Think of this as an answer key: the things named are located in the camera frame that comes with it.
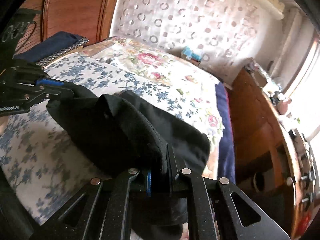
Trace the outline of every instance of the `wooden dresser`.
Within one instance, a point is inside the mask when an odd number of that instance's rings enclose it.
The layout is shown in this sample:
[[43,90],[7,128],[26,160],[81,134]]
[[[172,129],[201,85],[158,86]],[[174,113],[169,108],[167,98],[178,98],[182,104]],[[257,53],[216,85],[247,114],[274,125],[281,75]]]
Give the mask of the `wooden dresser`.
[[[260,195],[245,193],[253,200],[261,201],[281,194],[284,201],[281,205],[281,226],[294,239],[298,224],[304,216],[298,157],[289,133],[278,122],[278,112],[245,69],[240,71],[233,83],[230,115],[234,132],[237,184],[253,177],[256,172],[273,171],[272,190]],[[288,186],[286,180],[289,177],[293,178],[293,183]]]

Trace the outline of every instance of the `blue floral pattern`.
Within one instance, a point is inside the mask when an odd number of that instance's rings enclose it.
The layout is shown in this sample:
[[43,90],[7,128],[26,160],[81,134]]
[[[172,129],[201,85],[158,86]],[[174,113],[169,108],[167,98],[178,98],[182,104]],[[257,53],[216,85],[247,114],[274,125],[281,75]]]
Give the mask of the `blue floral pattern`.
[[[97,96],[132,90],[191,125],[203,114],[197,102],[170,86],[78,53],[53,62],[46,72],[51,78],[83,85]],[[33,106],[27,114],[10,116],[0,137],[1,168],[21,203],[40,224],[91,178],[109,178],[74,145],[48,114],[46,104],[47,100]],[[212,133],[210,126],[196,128]]]

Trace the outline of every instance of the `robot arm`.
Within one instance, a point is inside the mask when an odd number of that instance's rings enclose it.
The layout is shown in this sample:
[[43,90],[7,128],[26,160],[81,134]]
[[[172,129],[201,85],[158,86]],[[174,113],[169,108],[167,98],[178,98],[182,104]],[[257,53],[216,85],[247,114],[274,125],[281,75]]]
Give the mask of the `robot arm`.
[[74,93],[64,87],[66,82],[49,78],[44,68],[20,59],[1,62],[0,117],[22,114],[44,99],[63,100]]
[[[289,240],[289,236],[227,178],[206,179],[186,168],[168,146],[170,190],[153,192],[153,174],[131,168],[114,179],[93,178],[63,205],[30,240],[129,240],[132,202],[155,198],[187,198],[190,240]],[[85,207],[79,209],[81,199]],[[79,221],[68,216],[77,210]]]

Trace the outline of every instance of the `bed sheet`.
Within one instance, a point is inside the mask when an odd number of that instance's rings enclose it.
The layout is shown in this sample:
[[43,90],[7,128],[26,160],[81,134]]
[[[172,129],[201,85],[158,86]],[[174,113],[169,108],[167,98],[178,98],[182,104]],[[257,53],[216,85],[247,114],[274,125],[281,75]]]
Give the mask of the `bed sheet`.
[[[186,94],[181,95],[171,86],[152,82],[78,53],[55,61],[46,67],[46,72],[52,78],[83,85],[97,96],[132,90],[154,106],[191,125],[202,120],[203,124],[198,129],[219,140],[219,121],[212,123],[213,115],[208,115],[203,103]],[[108,178],[76,148],[68,134],[50,117],[46,103],[33,106],[27,114],[10,116],[0,137],[1,168],[21,203],[40,224],[91,178]],[[212,144],[204,171],[206,177],[216,178],[217,157],[217,147]]]
[[[192,118],[193,121],[190,122],[190,116],[194,114],[194,111],[190,110],[187,113],[189,119],[184,120],[188,120],[186,122],[199,131],[206,131],[212,150],[219,145],[224,127],[215,93],[215,85],[219,80],[213,75],[186,60],[123,37],[111,37],[87,46],[79,54],[99,62],[111,63],[150,81],[170,86],[181,96],[191,98],[191,104],[196,104],[201,113],[199,118]],[[210,127],[218,129],[208,132]]]

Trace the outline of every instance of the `dark blue fabric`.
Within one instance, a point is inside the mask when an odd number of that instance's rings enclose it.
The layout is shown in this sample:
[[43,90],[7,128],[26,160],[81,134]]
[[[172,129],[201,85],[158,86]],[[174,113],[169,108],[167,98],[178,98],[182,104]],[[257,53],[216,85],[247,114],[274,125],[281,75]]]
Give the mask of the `dark blue fabric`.
[[225,127],[219,143],[218,178],[226,177],[233,183],[236,182],[235,150],[229,113],[228,96],[226,89],[220,82],[216,85],[217,107]]
[[28,62],[37,62],[61,49],[72,46],[80,39],[82,39],[82,37],[79,35],[61,31],[26,52],[15,55],[14,58],[24,59]]

